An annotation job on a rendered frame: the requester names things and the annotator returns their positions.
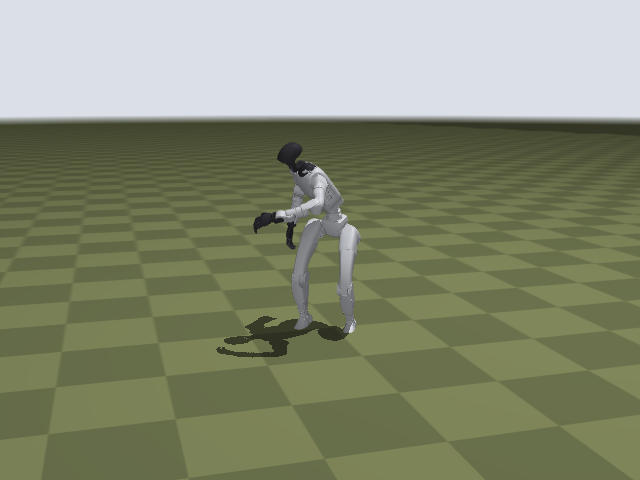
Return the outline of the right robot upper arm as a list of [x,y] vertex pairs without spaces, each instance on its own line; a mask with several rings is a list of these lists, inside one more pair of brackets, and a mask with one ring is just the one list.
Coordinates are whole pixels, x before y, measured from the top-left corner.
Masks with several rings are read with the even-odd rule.
[[297,182],[296,182],[296,180],[294,178],[294,172],[291,169],[289,169],[289,171],[290,171],[291,175],[293,176],[294,183],[296,184],[295,189],[294,189],[294,194],[300,195],[300,196],[305,196],[306,194],[304,194],[302,192],[302,190],[300,189],[300,187],[298,186],[298,184],[297,184]]

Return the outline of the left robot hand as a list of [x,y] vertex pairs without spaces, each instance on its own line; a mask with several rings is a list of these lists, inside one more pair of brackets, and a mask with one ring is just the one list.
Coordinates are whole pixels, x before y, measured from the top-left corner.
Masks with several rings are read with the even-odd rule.
[[272,214],[271,213],[267,213],[267,212],[263,212],[263,213],[261,213],[261,216],[256,217],[255,221],[254,221],[254,224],[253,224],[254,232],[257,234],[257,230],[259,228],[267,226],[272,222],[274,222],[275,224],[284,222],[283,218],[276,218],[275,219],[276,212],[273,212]]

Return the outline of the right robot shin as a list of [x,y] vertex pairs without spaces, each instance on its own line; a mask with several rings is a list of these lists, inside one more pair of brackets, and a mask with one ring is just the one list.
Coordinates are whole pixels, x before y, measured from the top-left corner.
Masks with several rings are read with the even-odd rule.
[[297,281],[294,281],[294,274],[292,273],[292,293],[294,301],[298,306],[300,317],[308,318],[308,296],[309,296],[309,282],[300,286]]

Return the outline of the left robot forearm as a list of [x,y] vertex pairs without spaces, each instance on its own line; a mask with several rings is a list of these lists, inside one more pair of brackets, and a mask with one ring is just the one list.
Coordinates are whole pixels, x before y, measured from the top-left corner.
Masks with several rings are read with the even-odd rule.
[[[276,218],[283,218],[284,222],[293,222],[294,220],[297,220],[298,218],[308,217],[308,214],[309,214],[308,210],[313,208],[314,206],[316,206],[318,204],[319,204],[319,200],[318,199],[312,199],[312,200],[300,205],[299,207],[296,207],[296,208],[293,208],[293,209],[288,209],[286,211],[279,210],[275,214],[275,219]],[[283,223],[283,222],[281,222],[281,223]]]

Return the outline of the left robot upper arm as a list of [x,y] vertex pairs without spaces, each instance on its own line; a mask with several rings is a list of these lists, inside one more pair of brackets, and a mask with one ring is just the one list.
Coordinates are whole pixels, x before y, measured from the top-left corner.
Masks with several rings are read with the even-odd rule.
[[322,213],[325,201],[325,193],[328,188],[328,183],[325,177],[317,174],[317,176],[312,180],[310,187],[313,189],[313,199],[318,199],[319,204],[309,209],[310,213],[313,215],[318,215]]

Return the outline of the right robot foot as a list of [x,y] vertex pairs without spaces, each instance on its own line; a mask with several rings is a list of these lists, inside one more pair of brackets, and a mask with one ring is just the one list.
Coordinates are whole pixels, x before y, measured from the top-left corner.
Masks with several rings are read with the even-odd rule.
[[297,330],[304,329],[304,328],[306,328],[306,327],[307,327],[307,326],[308,326],[312,321],[313,321],[313,318],[312,318],[312,316],[311,316],[311,314],[310,314],[310,313],[308,313],[308,318],[304,318],[304,315],[303,315],[303,317],[299,317],[299,318],[298,318],[298,321],[297,321],[296,325],[294,326],[294,329],[297,329]]

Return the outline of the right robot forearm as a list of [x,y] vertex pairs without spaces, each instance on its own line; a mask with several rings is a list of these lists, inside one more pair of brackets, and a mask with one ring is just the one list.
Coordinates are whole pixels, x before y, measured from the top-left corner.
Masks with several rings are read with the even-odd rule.
[[[295,189],[295,186],[294,186],[294,189]],[[300,196],[300,195],[294,194],[294,190],[293,190],[291,209],[299,207],[300,205],[302,205],[303,200],[304,200],[304,198],[302,196]],[[298,219],[294,221],[294,224],[296,224],[297,222],[298,222]]]

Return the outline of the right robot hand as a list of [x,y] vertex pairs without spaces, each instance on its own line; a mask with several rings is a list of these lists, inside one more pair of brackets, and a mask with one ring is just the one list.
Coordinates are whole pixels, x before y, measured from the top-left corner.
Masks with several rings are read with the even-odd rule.
[[[295,221],[295,220],[294,220],[294,221]],[[292,243],[293,228],[294,228],[294,227],[296,227],[296,224],[294,224],[294,221],[293,221],[293,222],[288,222],[288,223],[287,223],[288,228],[287,228],[287,233],[286,233],[286,238],[287,238],[286,243],[287,243],[287,246],[288,246],[290,249],[295,249],[295,247],[296,247],[296,246]]]

